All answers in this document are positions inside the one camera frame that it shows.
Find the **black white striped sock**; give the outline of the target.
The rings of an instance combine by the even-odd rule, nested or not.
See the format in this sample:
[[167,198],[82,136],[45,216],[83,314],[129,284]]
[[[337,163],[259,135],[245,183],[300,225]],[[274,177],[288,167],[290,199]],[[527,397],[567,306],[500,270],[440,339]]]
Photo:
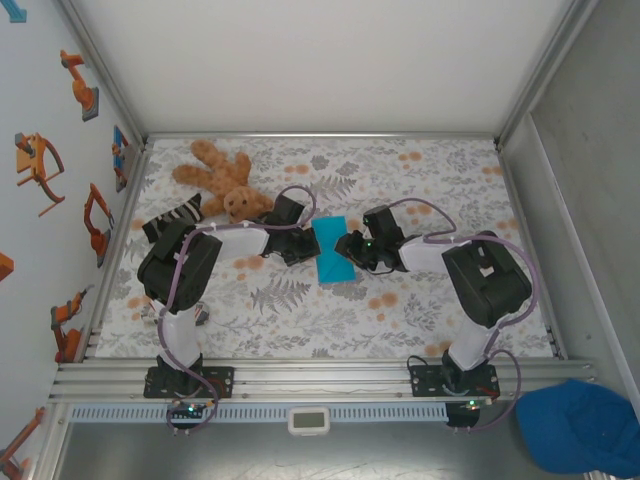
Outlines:
[[196,194],[183,204],[146,222],[142,226],[142,230],[148,242],[150,244],[155,243],[164,230],[175,220],[183,219],[190,225],[199,223],[204,218],[201,212],[201,201],[201,195]]

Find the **american flag patterned sock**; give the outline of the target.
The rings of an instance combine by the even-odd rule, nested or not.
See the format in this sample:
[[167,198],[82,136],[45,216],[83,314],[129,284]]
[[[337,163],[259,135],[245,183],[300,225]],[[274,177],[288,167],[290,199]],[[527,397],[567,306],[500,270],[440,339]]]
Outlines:
[[[206,324],[210,317],[210,309],[206,303],[198,302],[194,307],[194,320],[196,326]],[[141,310],[141,319],[147,324],[156,325],[159,318],[159,309],[152,303],[147,303]]]

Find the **aluminium side rail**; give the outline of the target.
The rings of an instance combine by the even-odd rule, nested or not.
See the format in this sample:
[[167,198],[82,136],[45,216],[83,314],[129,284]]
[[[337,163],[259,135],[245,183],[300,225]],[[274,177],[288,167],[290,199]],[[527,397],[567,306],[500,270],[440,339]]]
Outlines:
[[87,353],[95,342],[91,340],[94,333],[100,335],[101,326],[104,321],[108,304],[111,297],[111,290],[115,284],[120,261],[124,255],[126,240],[130,230],[131,220],[135,211],[135,205],[144,180],[145,168],[148,161],[147,144],[142,143],[139,152],[136,154],[135,162],[131,170],[131,177],[126,187],[125,202],[123,210],[115,228],[109,251],[106,256],[105,267],[101,280],[92,315],[87,321],[82,338],[80,340],[74,361],[82,363],[87,357],[92,358],[95,353]]
[[498,155],[500,166],[503,169],[505,178],[505,185],[509,193],[509,198],[512,202],[515,217],[518,221],[518,230],[523,242],[523,247],[531,258],[534,266],[536,267],[539,278],[539,295],[538,295],[538,310],[541,312],[541,317],[547,331],[548,342],[553,352],[553,356],[558,360],[567,360],[567,352],[559,330],[558,322],[555,316],[554,308],[549,297],[549,292],[545,284],[542,267],[539,262],[537,251],[534,245],[529,220],[525,213],[523,196],[519,192],[515,177],[511,171],[505,154],[504,147],[497,143],[495,149]]

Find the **floral fern print tablecloth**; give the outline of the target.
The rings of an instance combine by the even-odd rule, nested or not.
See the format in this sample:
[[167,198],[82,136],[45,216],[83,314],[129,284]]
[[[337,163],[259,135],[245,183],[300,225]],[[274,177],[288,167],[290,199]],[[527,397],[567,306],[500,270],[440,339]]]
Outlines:
[[[388,203],[409,235],[454,221],[463,236],[491,230],[520,242],[489,140],[231,138],[216,146],[250,157],[255,188],[316,201],[320,216],[344,216],[349,230],[362,228],[366,210]],[[187,139],[158,139],[151,147],[99,357],[158,354],[156,326],[141,319],[148,300],[137,270],[150,250],[142,226],[194,195],[171,175],[193,162]],[[438,273],[361,271],[354,282],[320,285],[314,261],[288,267],[278,257],[219,262],[204,300],[211,316],[198,342],[210,358],[437,357],[465,318],[450,280]]]

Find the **cyan blue cloth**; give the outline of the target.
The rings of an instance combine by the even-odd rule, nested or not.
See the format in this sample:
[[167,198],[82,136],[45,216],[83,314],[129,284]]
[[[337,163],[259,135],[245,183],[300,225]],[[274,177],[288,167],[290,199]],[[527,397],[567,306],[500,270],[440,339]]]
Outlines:
[[316,257],[320,285],[348,283],[356,280],[353,264],[335,251],[338,240],[348,234],[344,216],[317,218],[312,221],[320,254]]

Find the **aluminium front rail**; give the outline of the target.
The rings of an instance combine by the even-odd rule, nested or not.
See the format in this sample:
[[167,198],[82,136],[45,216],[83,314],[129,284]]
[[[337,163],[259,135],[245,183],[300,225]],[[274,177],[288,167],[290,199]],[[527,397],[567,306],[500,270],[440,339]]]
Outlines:
[[[231,359],[234,402],[394,402],[412,399],[406,362],[398,359]],[[90,358],[58,368],[51,403],[143,402],[152,359]]]

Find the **aluminium frame post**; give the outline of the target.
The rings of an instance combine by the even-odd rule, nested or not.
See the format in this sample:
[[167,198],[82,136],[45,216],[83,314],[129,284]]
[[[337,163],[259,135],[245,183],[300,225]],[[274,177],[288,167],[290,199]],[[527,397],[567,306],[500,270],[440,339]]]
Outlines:
[[81,54],[89,60],[90,67],[100,85],[110,96],[114,109],[124,121],[140,149],[146,146],[148,132],[135,111],[131,99],[118,81],[115,70],[107,59],[106,50],[100,44],[97,33],[80,6],[79,0],[51,0],[67,30],[73,36]]
[[494,137],[498,152],[506,146],[520,122],[534,108],[599,3],[600,0],[570,0],[503,126]]

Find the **aluminium back rail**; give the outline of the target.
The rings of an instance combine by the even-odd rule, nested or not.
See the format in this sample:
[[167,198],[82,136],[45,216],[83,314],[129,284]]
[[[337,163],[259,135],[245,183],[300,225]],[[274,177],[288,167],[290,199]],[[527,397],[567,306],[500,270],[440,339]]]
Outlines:
[[147,135],[147,140],[158,139],[197,139],[197,138],[368,138],[368,139],[416,139],[416,140],[490,140],[495,136],[487,132],[463,132],[463,131],[409,131],[409,132],[151,132]]

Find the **blue cap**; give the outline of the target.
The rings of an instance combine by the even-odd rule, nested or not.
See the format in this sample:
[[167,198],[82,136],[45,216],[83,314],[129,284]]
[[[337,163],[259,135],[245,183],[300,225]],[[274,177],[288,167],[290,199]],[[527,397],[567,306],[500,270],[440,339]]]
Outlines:
[[529,392],[516,404],[529,454],[555,474],[640,476],[640,420],[629,400],[579,380]]

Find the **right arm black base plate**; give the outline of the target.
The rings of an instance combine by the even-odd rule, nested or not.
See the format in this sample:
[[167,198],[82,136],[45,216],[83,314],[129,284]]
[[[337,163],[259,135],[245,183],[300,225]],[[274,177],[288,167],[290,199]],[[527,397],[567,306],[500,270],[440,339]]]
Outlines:
[[486,397],[498,398],[500,386],[496,369],[487,363],[463,372],[462,380],[453,385],[447,382],[441,365],[411,365],[409,367],[414,397]]

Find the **orange gripper wall sticker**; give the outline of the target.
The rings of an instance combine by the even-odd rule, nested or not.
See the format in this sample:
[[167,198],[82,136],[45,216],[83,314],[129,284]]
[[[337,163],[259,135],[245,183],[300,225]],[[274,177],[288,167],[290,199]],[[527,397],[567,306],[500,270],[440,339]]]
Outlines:
[[[14,143],[16,147],[16,172],[28,173],[27,177],[17,182],[17,186],[20,187],[34,181],[51,201],[51,204],[38,214],[39,217],[42,217],[65,200],[64,196],[56,195],[49,186],[51,180],[65,172],[63,161],[54,145],[39,133],[31,135],[16,133]],[[57,167],[57,171],[52,174],[46,172],[46,154],[53,158]]]

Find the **brown teddy bear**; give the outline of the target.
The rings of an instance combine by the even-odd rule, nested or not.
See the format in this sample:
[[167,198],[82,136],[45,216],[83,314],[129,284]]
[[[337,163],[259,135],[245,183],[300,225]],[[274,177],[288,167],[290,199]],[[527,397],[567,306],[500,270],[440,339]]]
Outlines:
[[182,164],[172,171],[182,185],[206,190],[213,197],[200,207],[202,215],[226,214],[231,223],[257,218],[273,209],[273,200],[249,185],[252,163],[247,154],[238,152],[234,161],[209,140],[195,140],[190,150],[203,167]]

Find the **blue orange wall sticker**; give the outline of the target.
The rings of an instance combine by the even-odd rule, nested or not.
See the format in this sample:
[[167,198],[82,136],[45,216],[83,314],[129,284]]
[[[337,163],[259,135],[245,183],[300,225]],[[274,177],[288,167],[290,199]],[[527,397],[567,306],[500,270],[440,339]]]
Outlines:
[[113,129],[112,159],[113,170],[116,177],[115,187],[116,191],[120,192],[127,186],[135,159],[135,148],[129,144],[127,138],[117,125],[115,125]]

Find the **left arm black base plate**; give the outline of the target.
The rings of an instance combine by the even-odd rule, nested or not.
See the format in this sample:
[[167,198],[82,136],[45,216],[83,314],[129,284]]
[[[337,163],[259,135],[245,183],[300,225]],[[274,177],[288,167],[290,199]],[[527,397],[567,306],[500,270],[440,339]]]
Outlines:
[[[219,398],[230,398],[233,393],[232,367],[203,367],[199,375],[216,390]],[[145,376],[143,397],[149,399],[212,398],[211,391],[199,380],[184,371],[151,367]]]

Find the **white digital timer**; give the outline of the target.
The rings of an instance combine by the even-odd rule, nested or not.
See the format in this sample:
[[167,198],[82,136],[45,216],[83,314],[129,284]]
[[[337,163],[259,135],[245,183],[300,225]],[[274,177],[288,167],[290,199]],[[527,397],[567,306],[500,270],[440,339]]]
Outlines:
[[298,406],[288,411],[288,431],[292,436],[324,436],[330,431],[330,411],[325,406]]

